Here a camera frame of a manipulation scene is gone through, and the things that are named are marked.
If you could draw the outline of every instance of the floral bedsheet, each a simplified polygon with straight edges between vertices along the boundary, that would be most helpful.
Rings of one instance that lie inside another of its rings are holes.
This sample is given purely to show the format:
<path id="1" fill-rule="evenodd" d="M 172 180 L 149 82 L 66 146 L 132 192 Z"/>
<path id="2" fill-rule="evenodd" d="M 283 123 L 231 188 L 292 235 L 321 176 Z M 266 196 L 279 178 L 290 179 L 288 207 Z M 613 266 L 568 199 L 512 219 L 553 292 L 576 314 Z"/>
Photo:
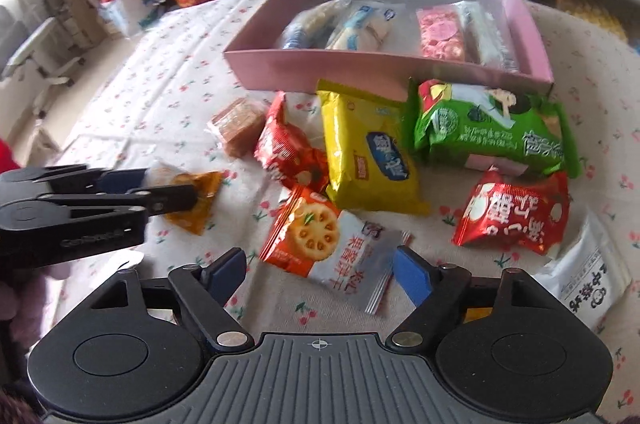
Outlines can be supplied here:
<path id="1" fill-rule="evenodd" d="M 232 160 L 205 131 L 209 118 L 233 99 L 250 95 L 269 104 L 272 92 L 242 88 L 223 49 L 265 0 L 218 0 L 165 16 L 140 42 L 126 65 L 91 101 L 74 128 L 60 164 L 138 168 L 162 159 L 193 172 L 222 170 L 206 232 L 197 237 L 162 217 L 150 220 L 142 277 L 162 277 L 187 263 L 206 265 L 231 247 L 247 255 L 247 279 L 226 306 L 258 337 L 275 332 L 379 332 L 384 338 L 412 310 L 391 282 L 376 316 L 358 312 L 308 280 L 259 261 L 282 188 L 251 158 Z M 640 57 L 618 39 L 577 18 L 530 4 L 556 76 L 554 98 L 573 123 L 584 166 L 571 184 L 574 205 L 588 204 L 640 277 Z M 310 138 L 322 138 L 315 96 L 288 94 L 290 120 Z M 520 249 L 470 250 L 449 243 L 468 192 L 479 174 L 423 169 L 430 217 L 371 213 L 367 218 L 414 236 L 412 247 L 432 263 L 456 263 L 475 275 L 500 276 L 517 265 L 530 273 L 545 263 Z M 77 261 L 49 307 L 58 321 L 91 291 L 109 255 Z M 607 344 L 614 377 L 600 413 L 616 422 L 636 411 L 640 396 L 640 281 L 596 329 Z"/>

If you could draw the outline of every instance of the white bag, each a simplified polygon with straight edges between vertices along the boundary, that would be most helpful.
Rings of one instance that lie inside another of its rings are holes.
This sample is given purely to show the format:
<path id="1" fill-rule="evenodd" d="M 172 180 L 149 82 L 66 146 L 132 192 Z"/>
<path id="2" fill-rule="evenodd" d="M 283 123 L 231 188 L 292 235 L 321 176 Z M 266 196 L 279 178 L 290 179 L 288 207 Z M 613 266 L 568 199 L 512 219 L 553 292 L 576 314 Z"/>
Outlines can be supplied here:
<path id="1" fill-rule="evenodd" d="M 148 28 L 159 16 L 158 0 L 113 0 L 104 9 L 127 38 Z"/>
<path id="2" fill-rule="evenodd" d="M 622 255 L 590 209 L 573 246 L 533 277 L 592 330 L 632 279 Z"/>

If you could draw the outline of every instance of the cardboard box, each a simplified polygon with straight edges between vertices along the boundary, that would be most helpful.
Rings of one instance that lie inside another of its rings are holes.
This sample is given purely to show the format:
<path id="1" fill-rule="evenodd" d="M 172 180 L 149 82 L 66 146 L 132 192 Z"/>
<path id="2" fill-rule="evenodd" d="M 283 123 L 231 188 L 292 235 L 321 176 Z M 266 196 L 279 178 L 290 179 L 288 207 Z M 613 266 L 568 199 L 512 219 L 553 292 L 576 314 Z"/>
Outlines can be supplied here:
<path id="1" fill-rule="evenodd" d="M 399 16 L 392 27 L 396 32 L 394 53 L 273 48 L 297 13 L 325 1 L 329 0 L 267 0 L 254 14 L 225 51 L 226 60 L 245 88 L 314 93 L 318 80 L 325 78 L 404 100 L 410 76 L 419 81 L 439 78 L 486 84 L 514 92 L 546 94 L 553 86 L 544 44 L 524 0 L 471 0 L 492 13 L 503 33 L 510 31 L 521 73 L 418 55 L 420 32 L 415 10 L 461 0 L 375 0 L 399 5 Z"/>

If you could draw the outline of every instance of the plastic bag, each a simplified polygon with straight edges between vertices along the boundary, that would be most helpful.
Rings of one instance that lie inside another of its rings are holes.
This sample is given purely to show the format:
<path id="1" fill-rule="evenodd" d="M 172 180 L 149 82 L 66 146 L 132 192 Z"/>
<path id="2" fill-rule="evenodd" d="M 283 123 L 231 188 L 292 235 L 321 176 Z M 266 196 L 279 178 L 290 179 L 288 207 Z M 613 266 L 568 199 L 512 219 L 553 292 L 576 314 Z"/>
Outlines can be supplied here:
<path id="1" fill-rule="evenodd" d="M 254 100 L 239 98 L 207 123 L 207 130 L 232 158 L 253 152 L 265 122 L 265 107 Z"/>
<path id="2" fill-rule="evenodd" d="M 148 29 L 160 17 L 158 0 L 113 0 L 103 7 L 126 38 Z"/>
<path id="3" fill-rule="evenodd" d="M 409 235 L 360 220 L 297 185 L 281 207 L 260 259 L 321 283 L 375 314 L 392 274 L 393 255 Z"/>
<path id="4" fill-rule="evenodd" d="M 284 29 L 276 44 L 277 48 L 324 48 L 316 46 L 320 39 L 328 38 L 338 17 L 353 0 L 332 0 L 317 7 L 300 12 Z"/>
<path id="5" fill-rule="evenodd" d="M 222 173 L 218 171 L 193 175 L 171 164 L 155 161 L 146 170 L 143 186 L 161 187 L 162 185 L 193 184 L 198 192 L 196 205 L 190 211 L 167 213 L 164 217 L 174 225 L 201 236 L 209 218 L 213 199 L 221 183 Z"/>
<path id="6" fill-rule="evenodd" d="M 398 146 L 400 102 L 321 80 L 327 195 L 341 209 L 427 214 L 418 170 Z"/>
<path id="7" fill-rule="evenodd" d="M 494 17 L 477 1 L 418 10 L 422 55 L 518 71 L 511 38 L 505 43 Z"/>
<path id="8" fill-rule="evenodd" d="M 396 11 L 384 3 L 362 4 L 336 26 L 328 50 L 377 52 L 391 29 Z"/>
<path id="9" fill-rule="evenodd" d="M 494 17 L 477 1 L 460 1 L 454 6 L 459 10 L 466 38 L 471 44 L 470 60 L 497 70 L 518 71 L 513 43 L 508 39 L 511 48 L 507 47 Z"/>
<path id="10" fill-rule="evenodd" d="M 286 97 L 278 92 L 267 114 L 254 156 L 273 180 L 293 189 L 305 185 L 322 193 L 329 181 L 326 153 L 313 148 L 305 133 L 285 119 Z"/>
<path id="11" fill-rule="evenodd" d="M 592 330 L 632 280 L 622 254 L 590 209 L 575 243 L 533 277 Z"/>
<path id="12" fill-rule="evenodd" d="M 404 110 L 408 144 L 431 162 L 485 171 L 580 175 L 562 105 L 535 93 L 411 80 Z"/>
<path id="13" fill-rule="evenodd" d="M 474 188 L 451 242 L 459 247 L 522 245 L 542 256 L 560 250 L 569 218 L 566 173 L 536 184 L 505 182 L 494 168 Z"/>

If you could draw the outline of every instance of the green snack package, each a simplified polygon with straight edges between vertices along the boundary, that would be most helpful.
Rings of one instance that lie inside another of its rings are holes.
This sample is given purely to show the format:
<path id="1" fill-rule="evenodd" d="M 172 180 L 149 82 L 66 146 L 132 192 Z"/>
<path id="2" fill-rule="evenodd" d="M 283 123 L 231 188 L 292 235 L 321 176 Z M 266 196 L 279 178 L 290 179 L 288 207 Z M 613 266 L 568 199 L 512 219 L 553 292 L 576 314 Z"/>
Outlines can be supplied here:
<path id="1" fill-rule="evenodd" d="M 580 175 L 575 141 L 561 104 L 535 93 L 476 84 L 411 81 L 403 141 L 433 163 L 512 175 L 560 169 Z"/>

